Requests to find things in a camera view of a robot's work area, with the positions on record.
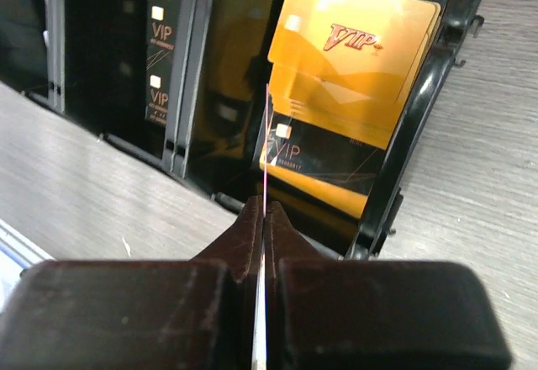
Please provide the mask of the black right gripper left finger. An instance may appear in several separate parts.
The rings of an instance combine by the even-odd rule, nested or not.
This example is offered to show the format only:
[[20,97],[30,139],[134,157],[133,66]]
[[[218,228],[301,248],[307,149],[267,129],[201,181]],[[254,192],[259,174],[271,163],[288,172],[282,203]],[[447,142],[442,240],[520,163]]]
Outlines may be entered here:
[[1,315],[4,369],[249,369],[262,201],[186,261],[45,261]]

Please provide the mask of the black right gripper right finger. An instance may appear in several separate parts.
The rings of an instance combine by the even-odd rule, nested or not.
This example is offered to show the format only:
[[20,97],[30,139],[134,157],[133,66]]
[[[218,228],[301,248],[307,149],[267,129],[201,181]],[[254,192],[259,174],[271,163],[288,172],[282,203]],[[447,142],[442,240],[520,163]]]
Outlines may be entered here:
[[455,262],[335,260],[264,221],[270,369],[507,369],[513,357],[477,274]]

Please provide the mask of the gold credit card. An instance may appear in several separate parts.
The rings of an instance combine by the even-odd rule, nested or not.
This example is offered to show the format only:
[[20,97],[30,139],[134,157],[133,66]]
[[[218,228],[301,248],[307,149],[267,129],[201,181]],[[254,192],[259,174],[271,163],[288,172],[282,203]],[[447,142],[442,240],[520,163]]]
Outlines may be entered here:
[[[271,112],[271,96],[269,85],[266,84],[265,112],[264,112],[264,140],[261,149],[262,162],[262,219],[266,218],[267,210],[267,141],[269,135],[269,114]],[[260,267],[256,288],[255,322],[253,330],[252,369],[266,368],[266,281],[265,281],[265,247],[261,239]]]

